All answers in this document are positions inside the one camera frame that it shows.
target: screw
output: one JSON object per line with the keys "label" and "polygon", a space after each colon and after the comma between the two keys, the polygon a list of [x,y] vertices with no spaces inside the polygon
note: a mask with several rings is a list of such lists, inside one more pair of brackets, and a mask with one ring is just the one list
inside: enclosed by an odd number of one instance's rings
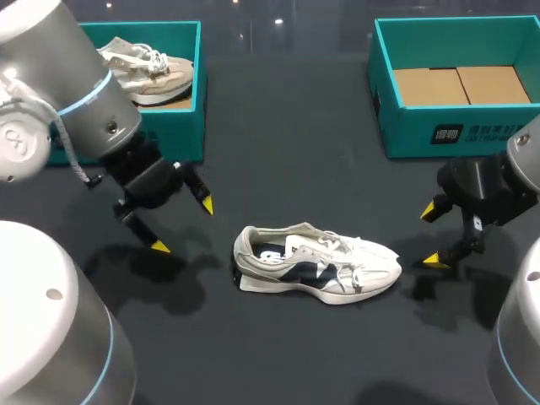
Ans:
{"label": "screw", "polygon": [[116,133],[116,130],[118,129],[118,124],[116,122],[111,121],[107,124],[107,132],[108,133]]}
{"label": "screw", "polygon": [[523,135],[520,135],[520,137],[517,139],[517,144],[522,146],[525,143],[529,142],[529,139],[531,136],[528,133],[524,133]]}

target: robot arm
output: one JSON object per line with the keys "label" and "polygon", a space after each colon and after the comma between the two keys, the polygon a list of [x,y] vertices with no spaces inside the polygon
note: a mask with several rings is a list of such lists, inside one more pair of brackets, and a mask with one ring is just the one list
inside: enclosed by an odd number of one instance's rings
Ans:
{"label": "robot arm", "polygon": [[213,214],[192,165],[165,161],[138,133],[138,109],[61,0],[17,0],[0,11],[0,181],[22,181],[45,166],[51,123],[88,188],[104,175],[89,178],[77,155],[100,162],[121,186],[114,212],[144,243],[163,246],[135,209],[163,205],[184,183]]}
{"label": "robot arm", "polygon": [[434,222],[458,206],[463,237],[424,260],[435,268],[454,267],[473,252],[483,253],[483,227],[502,226],[537,204],[540,194],[540,116],[512,136],[506,151],[484,159],[452,159],[437,173],[442,193],[421,218]]}

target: cardboard flap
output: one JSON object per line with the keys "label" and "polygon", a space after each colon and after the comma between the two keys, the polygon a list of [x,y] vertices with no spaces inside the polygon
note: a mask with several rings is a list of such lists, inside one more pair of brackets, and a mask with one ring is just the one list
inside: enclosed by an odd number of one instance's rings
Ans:
{"label": "cardboard flap", "polygon": [[456,69],[395,70],[404,105],[467,105]]}
{"label": "cardboard flap", "polygon": [[512,66],[458,67],[471,104],[529,104]]}

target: logo on box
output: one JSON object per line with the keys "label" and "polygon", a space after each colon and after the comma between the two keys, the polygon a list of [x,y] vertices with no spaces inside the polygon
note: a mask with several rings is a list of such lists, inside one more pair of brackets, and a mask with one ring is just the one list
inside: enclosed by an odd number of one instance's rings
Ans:
{"label": "logo on box", "polygon": [[432,145],[446,145],[457,143],[462,135],[463,124],[441,124],[435,127],[431,136]]}

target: sneaker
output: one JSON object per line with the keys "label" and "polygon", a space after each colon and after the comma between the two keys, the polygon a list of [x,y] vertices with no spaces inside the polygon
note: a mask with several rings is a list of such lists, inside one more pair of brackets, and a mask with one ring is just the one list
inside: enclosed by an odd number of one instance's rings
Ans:
{"label": "sneaker", "polygon": [[162,105],[192,86],[191,61],[169,57],[146,44],[116,37],[98,52],[129,98],[139,105]]}
{"label": "sneaker", "polygon": [[377,295],[402,273],[398,255],[374,242],[303,223],[283,229],[248,226],[235,241],[235,281],[243,291],[298,289],[330,304]]}

